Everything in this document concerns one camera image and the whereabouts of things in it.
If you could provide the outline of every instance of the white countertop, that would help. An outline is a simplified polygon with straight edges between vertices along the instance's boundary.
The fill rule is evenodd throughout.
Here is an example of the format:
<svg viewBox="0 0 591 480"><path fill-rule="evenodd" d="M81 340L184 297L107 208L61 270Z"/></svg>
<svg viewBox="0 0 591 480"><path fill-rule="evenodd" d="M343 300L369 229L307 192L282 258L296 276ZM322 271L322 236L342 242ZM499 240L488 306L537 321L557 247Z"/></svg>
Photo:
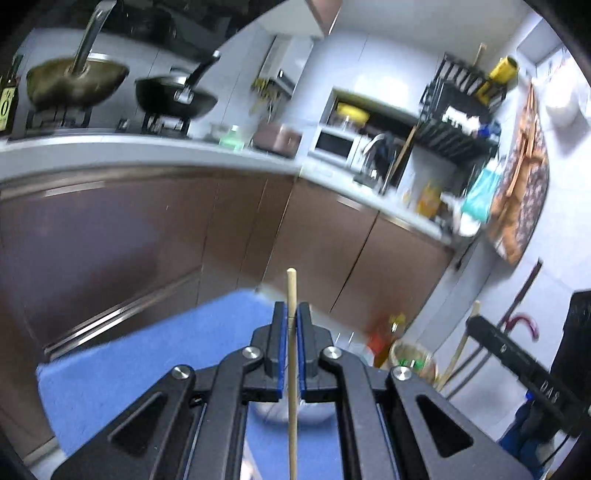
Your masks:
<svg viewBox="0 0 591 480"><path fill-rule="evenodd" d="M0 142L0 181L69 168L121 164L174 164L293 175L398 219L445 245L451 243L437 224L405 208L394 189L380 196L354 182L352 172L309 157L288 160L250 149L233 152L201 141L127 134L72 135Z"/></svg>

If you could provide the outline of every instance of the wok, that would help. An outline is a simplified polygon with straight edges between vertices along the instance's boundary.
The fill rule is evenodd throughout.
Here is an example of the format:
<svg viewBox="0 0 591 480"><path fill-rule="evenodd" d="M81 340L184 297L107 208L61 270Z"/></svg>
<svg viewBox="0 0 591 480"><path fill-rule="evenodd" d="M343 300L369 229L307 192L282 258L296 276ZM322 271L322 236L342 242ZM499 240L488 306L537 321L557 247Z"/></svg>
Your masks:
<svg viewBox="0 0 591 480"><path fill-rule="evenodd" d="M90 54L116 1L95 8L75 57L48 60L27 73L27 94L37 110L55 107L89 108L110 97L129 74L129 68L107 55Z"/></svg>
<svg viewBox="0 0 591 480"><path fill-rule="evenodd" d="M216 106L217 97L197 88L199 80L220 59L216 50L210 59L185 75L165 75L135 81L135 96L139 106L151 115L173 116L183 120L209 113Z"/></svg>

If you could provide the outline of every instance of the black dish rack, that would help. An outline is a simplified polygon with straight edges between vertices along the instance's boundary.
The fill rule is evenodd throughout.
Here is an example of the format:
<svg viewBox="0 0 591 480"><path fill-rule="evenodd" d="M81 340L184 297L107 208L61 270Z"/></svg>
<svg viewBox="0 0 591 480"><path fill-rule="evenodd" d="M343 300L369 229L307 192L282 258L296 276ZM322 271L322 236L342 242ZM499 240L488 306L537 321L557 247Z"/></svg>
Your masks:
<svg viewBox="0 0 591 480"><path fill-rule="evenodd" d="M477 92L488 97L488 105L478 99ZM468 116L479 116L481 124L490 123L492 112L506 95L506 85L491 80L481 69L446 53L421 97L417 140L456 164L465 164L480 155L494 156L498 142L472 138L461 128L441 119L452 106Z"/></svg>

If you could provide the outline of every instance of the stove burner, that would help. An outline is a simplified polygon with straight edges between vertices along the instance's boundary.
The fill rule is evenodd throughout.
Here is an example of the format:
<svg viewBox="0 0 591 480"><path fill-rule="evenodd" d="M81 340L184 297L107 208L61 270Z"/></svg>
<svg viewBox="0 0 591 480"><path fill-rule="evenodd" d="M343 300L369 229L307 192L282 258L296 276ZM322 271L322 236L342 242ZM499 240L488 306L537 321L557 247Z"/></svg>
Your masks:
<svg viewBox="0 0 591 480"><path fill-rule="evenodd" d="M160 116L146 113L144 116L144 122L142 123L142 133L162 135L164 137L184 138L189 133L190 124L191 120L188 118L179 118L174 127L167 127Z"/></svg>
<svg viewBox="0 0 591 480"><path fill-rule="evenodd" d="M87 128L92 108L86 110L56 107L53 110L29 110L25 134L52 132L62 128Z"/></svg>

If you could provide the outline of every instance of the blue mat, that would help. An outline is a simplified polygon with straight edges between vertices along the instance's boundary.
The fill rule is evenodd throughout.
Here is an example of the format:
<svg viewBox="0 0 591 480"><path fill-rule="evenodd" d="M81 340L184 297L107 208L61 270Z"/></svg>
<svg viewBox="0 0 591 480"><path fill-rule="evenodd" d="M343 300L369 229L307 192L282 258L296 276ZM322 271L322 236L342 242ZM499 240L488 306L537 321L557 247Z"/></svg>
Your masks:
<svg viewBox="0 0 591 480"><path fill-rule="evenodd" d="M267 325L273 305L237 291L133 335L37 368L39 393L61 448L71 455L172 367L219 363ZM263 421L251 408L246 438L264 480L287 480L287 425ZM298 475L342 478L336 420L302 426Z"/></svg>

